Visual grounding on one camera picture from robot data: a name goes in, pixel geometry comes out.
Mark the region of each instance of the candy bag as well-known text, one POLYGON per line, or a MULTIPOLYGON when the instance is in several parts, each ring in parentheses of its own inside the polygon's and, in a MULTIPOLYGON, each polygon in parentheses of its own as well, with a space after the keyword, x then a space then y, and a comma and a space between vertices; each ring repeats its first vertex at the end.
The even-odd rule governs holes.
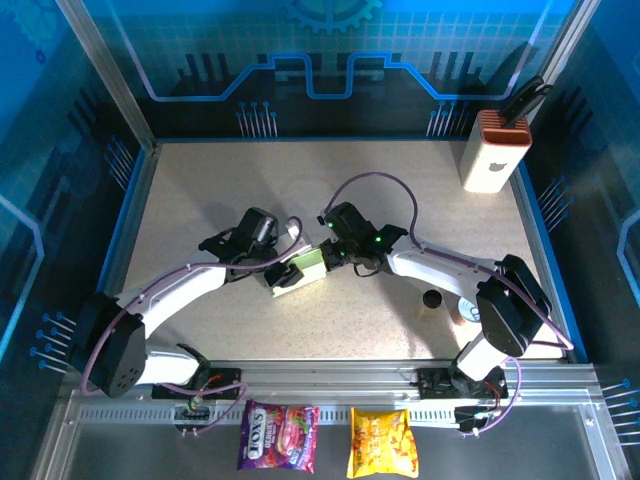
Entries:
POLYGON ((351 409, 351 455, 347 478, 373 473, 418 477, 418 450, 409 429, 409 410, 363 412, 351 409))
POLYGON ((313 473, 318 407, 249 400, 242 416, 238 470, 288 468, 313 473))

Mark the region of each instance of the glass wall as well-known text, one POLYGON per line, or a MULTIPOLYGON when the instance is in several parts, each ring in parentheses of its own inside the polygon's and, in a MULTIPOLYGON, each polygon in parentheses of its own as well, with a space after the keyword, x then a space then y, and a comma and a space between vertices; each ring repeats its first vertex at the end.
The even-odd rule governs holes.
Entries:
POLYGON ((574 0, 89 0, 159 137, 466 136, 574 0))
MULTIPOLYGON (((628 378, 631 393, 640 388, 638 22, 640 4, 602 0, 534 122, 534 144, 526 157, 543 235, 587 355, 604 387, 628 378)), ((625 405, 631 398, 611 399, 623 404, 612 413, 634 410, 625 405)), ((636 417, 637 412, 626 418, 633 423, 636 417)), ((634 430, 631 425, 620 433, 634 430)), ((633 446, 625 451, 639 472, 640 451, 633 446)))
POLYGON ((65 318, 96 289, 139 146, 55 2, 0 2, 0 13, 0 478, 10 479, 29 478, 65 368, 65 318))

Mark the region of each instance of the beige tabletop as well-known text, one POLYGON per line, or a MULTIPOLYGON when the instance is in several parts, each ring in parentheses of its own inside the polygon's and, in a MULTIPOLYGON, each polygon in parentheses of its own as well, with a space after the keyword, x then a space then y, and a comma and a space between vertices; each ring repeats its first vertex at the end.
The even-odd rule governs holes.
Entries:
MULTIPOLYGON (((315 217, 342 182, 371 170, 392 173, 414 190, 419 237, 474 256, 518 255, 535 272, 511 188, 495 195, 464 191, 454 160, 462 148, 428 141, 164 145, 125 288, 186 259, 252 206, 281 222, 299 216, 319 243, 328 231, 315 217)), ((378 228, 406 228, 411 219, 408 196, 386 179, 361 180, 341 199, 378 228)), ((436 310, 424 307, 422 293, 429 288, 384 274, 357 278, 343 268, 272 299, 262 282, 249 278, 196 300, 151 338, 160 345, 188 343, 211 359, 453 358, 480 327, 452 320, 453 298, 436 310)), ((546 327, 537 338, 554 340, 546 327)), ((526 356, 560 352, 534 346, 526 356)))

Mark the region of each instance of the blue tape edge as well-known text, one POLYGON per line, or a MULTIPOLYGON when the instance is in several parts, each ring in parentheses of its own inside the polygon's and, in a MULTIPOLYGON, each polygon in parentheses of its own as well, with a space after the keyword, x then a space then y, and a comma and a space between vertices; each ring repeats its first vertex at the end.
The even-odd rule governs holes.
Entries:
POLYGON ((98 278, 98 284, 96 286, 96 291, 98 292, 104 290, 104 288, 106 287, 107 275, 109 274, 109 271, 113 266, 113 257, 115 256, 116 249, 118 248, 118 244, 120 243, 122 230, 124 229, 124 224, 129 214, 129 208, 131 207, 131 201, 133 200, 133 192, 135 191, 136 185, 138 184, 138 179, 140 177, 140 171, 142 170, 144 160, 145 152, 144 149, 141 148, 140 152, 138 152, 138 156, 136 157, 136 164, 133 167, 133 172, 131 172, 131 179, 129 180, 129 185, 127 186, 127 192, 124 194, 124 200, 122 201, 122 206, 120 207, 118 220, 116 221, 116 226, 113 229, 111 242, 109 243, 109 248, 107 249, 107 254, 105 255, 104 263, 102 264, 102 270, 100 271, 100 277, 98 278))
POLYGON ((584 348, 584 343, 582 343, 582 336, 580 335, 580 330, 578 329, 576 317, 573 314, 573 308, 571 308, 569 295, 567 294, 567 289, 564 286, 564 280, 562 280, 560 267, 558 266, 556 255, 553 252, 553 247, 551 246, 551 238, 549 238, 547 229, 544 226, 542 213, 540 212, 540 207, 538 206, 536 194, 533 191, 533 184, 531 183, 529 172, 527 171, 524 163, 520 163, 519 169, 520 175, 522 176, 522 184, 524 185, 527 201, 531 205, 531 211, 533 212, 533 221, 535 223, 536 229, 538 230, 538 233, 540 234, 542 249, 544 250, 544 254, 547 257, 547 262, 549 263, 549 270, 551 270, 551 279, 558 294, 560 308, 562 308, 562 312, 564 313, 564 319, 567 324, 567 329, 569 330, 569 337, 571 338, 571 341, 574 345, 573 352, 578 363, 588 363, 589 359, 587 357, 587 352, 584 348))

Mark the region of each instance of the chip bag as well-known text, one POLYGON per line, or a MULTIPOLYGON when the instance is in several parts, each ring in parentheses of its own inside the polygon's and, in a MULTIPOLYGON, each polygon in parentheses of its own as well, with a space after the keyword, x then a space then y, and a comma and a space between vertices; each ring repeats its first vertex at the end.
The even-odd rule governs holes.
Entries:
POLYGON ((409 410, 363 412, 351 409, 351 455, 347 478, 373 473, 418 477, 418 450, 409 429, 409 410))
POLYGON ((318 407, 249 400, 242 416, 238 470, 288 468, 313 473, 318 407))

